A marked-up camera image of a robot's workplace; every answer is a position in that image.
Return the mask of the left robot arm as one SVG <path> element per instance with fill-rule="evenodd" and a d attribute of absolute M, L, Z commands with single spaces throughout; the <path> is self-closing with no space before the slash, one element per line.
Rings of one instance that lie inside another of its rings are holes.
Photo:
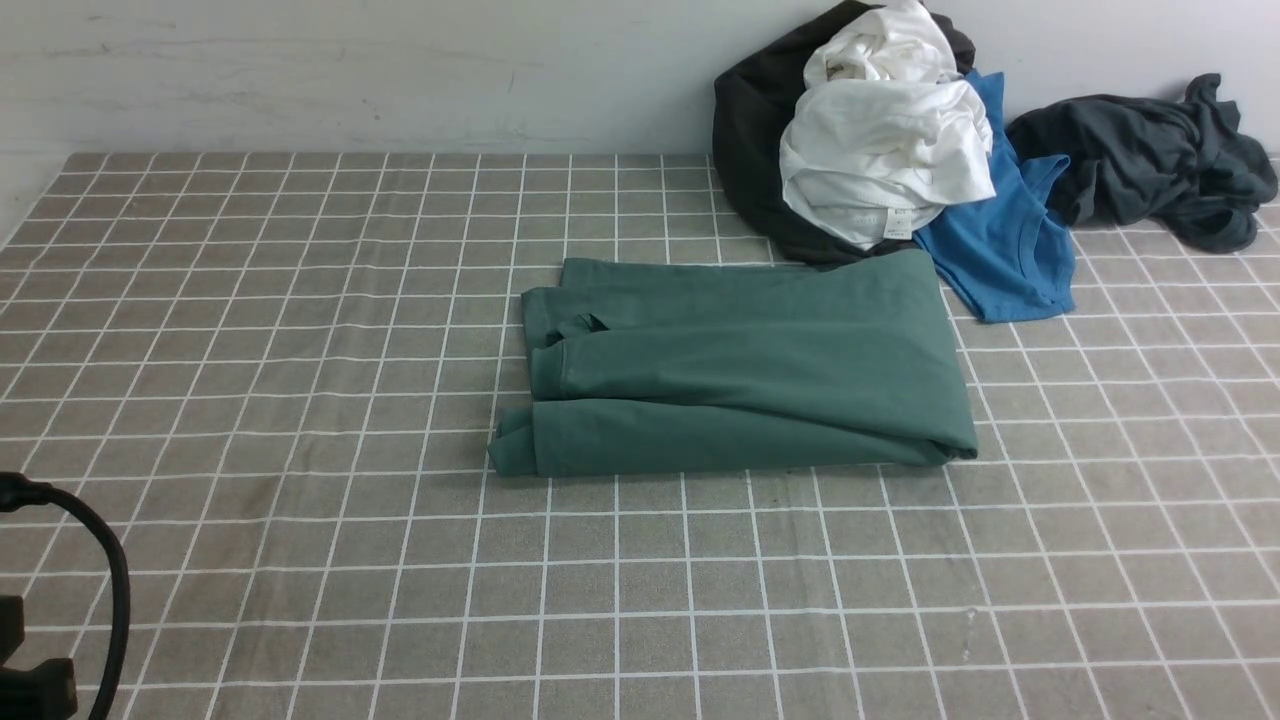
<path fill-rule="evenodd" d="M 70 659 L 50 659 L 31 669 L 6 662 L 26 639 L 23 598 L 1 597 L 1 719 L 72 719 L 78 711 Z"/>

